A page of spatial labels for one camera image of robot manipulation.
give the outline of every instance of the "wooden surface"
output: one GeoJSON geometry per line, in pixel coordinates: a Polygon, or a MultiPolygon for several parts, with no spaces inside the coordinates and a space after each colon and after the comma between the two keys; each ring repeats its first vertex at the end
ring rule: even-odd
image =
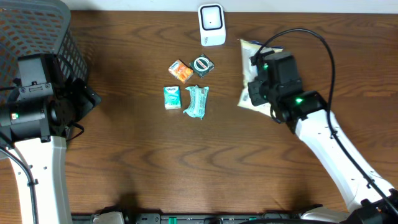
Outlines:
{"type": "MultiPolygon", "coordinates": [[[[202,47],[194,12],[73,12],[71,28],[103,102],[82,122],[67,152],[72,212],[91,213],[121,197],[163,212],[262,212],[322,203],[345,210],[318,159],[285,125],[237,107],[238,39],[265,41],[293,27],[313,29],[336,60],[333,111],[369,163],[398,185],[398,16],[226,13],[227,40],[202,47]],[[181,84],[168,73],[205,53],[215,69],[181,84]],[[206,115],[164,109],[163,87],[209,86],[206,115]]],[[[330,63],[306,34],[274,42],[294,53],[308,90],[327,98],[330,63]]],[[[19,223],[16,181],[0,162],[0,223],[19,223]]]]}

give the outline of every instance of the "round label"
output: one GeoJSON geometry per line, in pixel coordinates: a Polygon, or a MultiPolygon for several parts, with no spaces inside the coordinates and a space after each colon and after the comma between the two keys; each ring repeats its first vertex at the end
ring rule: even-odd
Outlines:
{"type": "Polygon", "coordinates": [[[209,69],[209,63],[210,61],[205,58],[205,57],[198,57],[197,59],[195,59],[195,61],[193,62],[193,66],[195,67],[196,70],[198,70],[199,72],[204,72],[206,70],[209,69]]]}

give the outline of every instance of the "white wall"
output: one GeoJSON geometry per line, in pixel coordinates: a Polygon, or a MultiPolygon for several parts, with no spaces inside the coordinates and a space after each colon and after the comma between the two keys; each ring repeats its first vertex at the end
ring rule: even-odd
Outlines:
{"type": "Polygon", "coordinates": [[[398,13],[398,0],[62,0],[74,10],[196,11],[220,3],[227,12],[398,13]]]}

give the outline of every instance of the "plastic basket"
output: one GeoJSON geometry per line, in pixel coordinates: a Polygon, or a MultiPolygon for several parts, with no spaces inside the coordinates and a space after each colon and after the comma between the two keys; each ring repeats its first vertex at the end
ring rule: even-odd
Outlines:
{"type": "MultiPolygon", "coordinates": [[[[0,0],[0,88],[19,78],[17,58],[51,53],[64,56],[76,77],[87,82],[88,68],[69,29],[70,10],[59,0],[0,0]]],[[[71,73],[60,60],[64,78],[71,73]]],[[[9,92],[0,92],[0,104],[9,92]]]]}

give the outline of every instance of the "light blue wrapped candy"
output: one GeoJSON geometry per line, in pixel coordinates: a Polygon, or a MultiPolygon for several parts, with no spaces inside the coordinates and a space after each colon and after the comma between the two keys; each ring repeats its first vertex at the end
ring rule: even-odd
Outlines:
{"type": "Polygon", "coordinates": [[[191,104],[183,113],[188,114],[192,118],[203,119],[206,111],[206,100],[209,87],[199,88],[198,86],[186,87],[191,94],[191,104]]]}

